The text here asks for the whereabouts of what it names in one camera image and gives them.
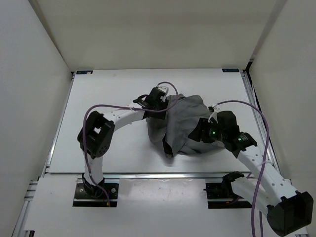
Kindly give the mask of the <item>grey pleated skirt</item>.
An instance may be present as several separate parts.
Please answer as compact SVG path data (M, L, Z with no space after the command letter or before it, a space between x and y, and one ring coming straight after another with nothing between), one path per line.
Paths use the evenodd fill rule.
M174 107L165 119L147 118L148 136L153 145L167 158L176 155L195 156L224 148L223 143L196 142L188 135L196 128L200 118L208 119L210 111L199 95L179 94Z

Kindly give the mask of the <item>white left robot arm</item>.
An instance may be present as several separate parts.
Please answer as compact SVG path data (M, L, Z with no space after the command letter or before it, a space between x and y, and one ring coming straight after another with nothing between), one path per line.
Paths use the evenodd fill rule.
M109 198L103 177L103 155L108 151L115 131L147 118L165 119L169 101L168 87L158 85L148 95L141 95L127 107L117 107L107 114L89 109L77 136L84 155L83 188L92 198Z

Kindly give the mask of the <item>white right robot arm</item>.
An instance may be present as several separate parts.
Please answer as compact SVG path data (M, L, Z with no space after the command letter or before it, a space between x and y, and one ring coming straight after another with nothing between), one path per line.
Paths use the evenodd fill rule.
M251 203L266 216L278 236L284 237L312 222L312 196L298 191L272 164L263 160L257 142L249 133L240 131L233 112L221 111L215 118L200 118L188 138L209 144L222 142L225 149L249 169L257 178L258 188L235 171L222 178L221 192L230 198L240 196Z

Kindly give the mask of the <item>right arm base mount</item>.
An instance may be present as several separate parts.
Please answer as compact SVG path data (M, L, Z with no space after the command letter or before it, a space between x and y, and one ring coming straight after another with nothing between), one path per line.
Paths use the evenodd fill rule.
M245 175L239 171L231 172L222 177L221 182L207 182L205 188L208 209L243 209L252 205L232 190L232 182Z

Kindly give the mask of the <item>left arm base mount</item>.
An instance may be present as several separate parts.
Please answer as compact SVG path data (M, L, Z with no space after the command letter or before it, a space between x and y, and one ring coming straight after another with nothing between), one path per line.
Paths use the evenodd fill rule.
M117 207L119 195L119 183L99 184L106 191L107 195L99 187L93 186L91 189L83 181L78 181L74 193L74 207Z

